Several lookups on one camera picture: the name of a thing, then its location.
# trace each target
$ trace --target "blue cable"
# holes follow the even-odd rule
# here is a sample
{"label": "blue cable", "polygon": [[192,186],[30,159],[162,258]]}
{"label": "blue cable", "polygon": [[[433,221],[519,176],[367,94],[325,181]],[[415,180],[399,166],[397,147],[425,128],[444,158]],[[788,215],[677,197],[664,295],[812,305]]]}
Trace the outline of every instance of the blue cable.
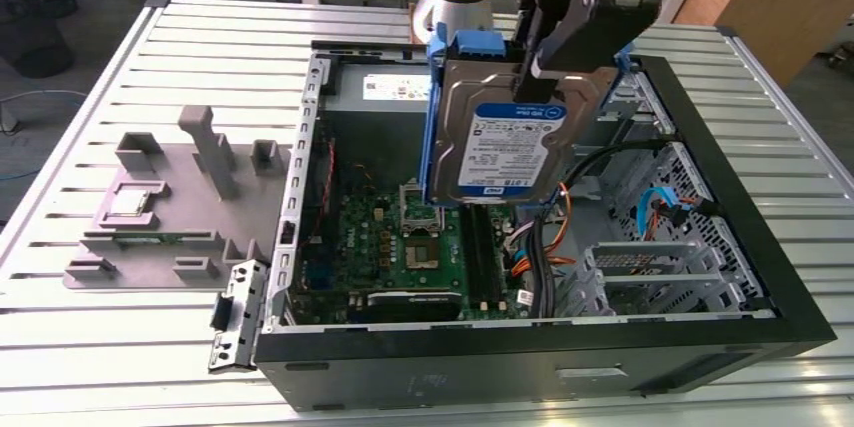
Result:
{"label": "blue cable", "polygon": [[36,175],[38,172],[41,172],[41,169],[33,170],[32,172],[26,172],[25,174],[14,174],[14,175],[2,176],[2,177],[0,177],[0,182],[2,182],[4,180],[22,179],[24,177],[29,177],[30,175]]}
{"label": "blue cable", "polygon": [[637,225],[637,236],[643,239],[643,235],[645,234],[645,211],[649,205],[649,199],[652,195],[657,194],[661,198],[667,207],[672,207],[677,205],[683,210],[691,210],[691,206],[681,203],[679,201],[679,196],[676,195],[676,190],[672,187],[651,187],[645,189],[643,194],[640,195],[640,201],[637,202],[637,209],[635,212],[635,224]]}

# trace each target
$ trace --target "orange wire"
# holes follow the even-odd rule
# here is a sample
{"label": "orange wire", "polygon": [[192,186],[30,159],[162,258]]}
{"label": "orange wire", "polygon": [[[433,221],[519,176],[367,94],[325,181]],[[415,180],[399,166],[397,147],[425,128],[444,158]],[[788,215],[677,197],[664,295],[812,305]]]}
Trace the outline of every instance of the orange wire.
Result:
{"label": "orange wire", "polygon": [[[563,237],[565,236],[565,232],[569,227],[569,215],[572,213],[572,201],[569,200],[569,190],[565,188],[565,184],[559,182],[560,191],[563,192],[563,200],[565,202],[565,217],[563,218],[563,223],[560,224],[560,230],[557,230],[557,235],[555,235],[553,240],[545,246],[545,254],[549,254],[563,242]],[[573,264],[575,260],[568,257],[548,257],[548,261],[553,264]],[[509,274],[513,277],[517,277],[525,270],[531,268],[531,263],[528,262],[527,257],[521,258],[516,265],[512,266],[509,270]]]}

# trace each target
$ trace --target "motherboard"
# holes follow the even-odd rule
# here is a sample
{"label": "motherboard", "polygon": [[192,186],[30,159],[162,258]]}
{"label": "motherboard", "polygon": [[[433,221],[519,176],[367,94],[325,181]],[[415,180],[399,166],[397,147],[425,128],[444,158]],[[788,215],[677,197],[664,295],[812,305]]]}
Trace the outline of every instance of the motherboard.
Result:
{"label": "motherboard", "polygon": [[504,206],[424,205],[417,185],[340,198],[333,235],[301,248],[300,323],[516,318],[501,244]]}

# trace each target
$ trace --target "hard drive label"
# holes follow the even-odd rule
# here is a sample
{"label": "hard drive label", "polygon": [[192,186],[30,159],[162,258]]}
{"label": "hard drive label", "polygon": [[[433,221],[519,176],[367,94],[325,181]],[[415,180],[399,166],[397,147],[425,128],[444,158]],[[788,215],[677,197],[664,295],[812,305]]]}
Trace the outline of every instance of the hard drive label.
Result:
{"label": "hard drive label", "polygon": [[548,156],[543,138],[556,132],[565,107],[484,103],[468,130],[459,186],[480,195],[504,195],[531,187]]}

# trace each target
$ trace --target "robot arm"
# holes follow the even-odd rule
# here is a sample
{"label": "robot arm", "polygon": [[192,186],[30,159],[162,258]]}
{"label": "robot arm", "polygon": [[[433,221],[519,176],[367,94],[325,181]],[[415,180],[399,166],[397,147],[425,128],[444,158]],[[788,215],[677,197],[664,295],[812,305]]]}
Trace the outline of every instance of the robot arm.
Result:
{"label": "robot arm", "polygon": [[431,3],[431,20],[415,19],[435,31],[424,199],[547,202],[617,83],[616,55],[652,24],[660,0],[519,0],[508,41],[489,32],[491,12],[476,13],[488,0]]}

